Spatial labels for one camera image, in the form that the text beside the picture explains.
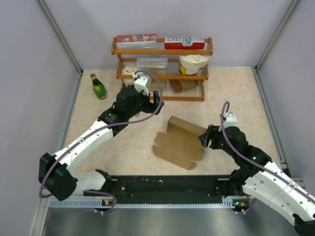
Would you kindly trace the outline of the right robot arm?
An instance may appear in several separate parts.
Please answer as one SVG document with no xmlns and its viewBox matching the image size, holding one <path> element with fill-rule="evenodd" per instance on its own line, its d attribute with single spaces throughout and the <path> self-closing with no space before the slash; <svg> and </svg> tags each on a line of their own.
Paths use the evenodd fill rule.
<svg viewBox="0 0 315 236">
<path fill-rule="evenodd" d="M 221 149 L 233 158 L 234 170 L 219 192 L 250 195 L 263 202 L 294 226 L 300 236 L 315 234 L 315 198 L 281 170 L 261 149 L 250 145 L 245 134 L 232 126 L 220 131 L 210 125 L 199 136 L 203 147 Z"/>
</svg>

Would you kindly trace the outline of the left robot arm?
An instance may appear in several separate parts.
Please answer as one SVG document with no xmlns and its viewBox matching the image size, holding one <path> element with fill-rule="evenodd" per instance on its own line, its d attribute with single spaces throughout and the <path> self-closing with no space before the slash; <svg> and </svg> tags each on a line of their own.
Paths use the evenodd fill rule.
<svg viewBox="0 0 315 236">
<path fill-rule="evenodd" d="M 144 112 L 149 117 L 158 115 L 164 105 L 162 91 L 154 91 L 153 97 L 151 102 L 148 94 L 137 91 L 134 86 L 121 89 L 113 105 L 85 133 L 54 154 L 41 156 L 38 174 L 40 190 L 48 190 L 59 201 L 89 190 L 101 195 L 108 194 L 112 184 L 106 180 L 104 171 L 78 173 L 76 169 L 101 144 L 131 124 L 130 119 L 136 114 Z"/>
</svg>

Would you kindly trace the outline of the brown cardboard box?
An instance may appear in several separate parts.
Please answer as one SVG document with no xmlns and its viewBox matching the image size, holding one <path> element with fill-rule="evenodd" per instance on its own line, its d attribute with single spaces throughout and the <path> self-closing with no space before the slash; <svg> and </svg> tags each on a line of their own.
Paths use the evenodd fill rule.
<svg viewBox="0 0 315 236">
<path fill-rule="evenodd" d="M 153 154 L 185 170 L 192 170 L 202 161 L 205 150 L 199 136 L 206 128 L 171 116 L 165 132 L 158 132 L 152 146 Z"/>
</svg>

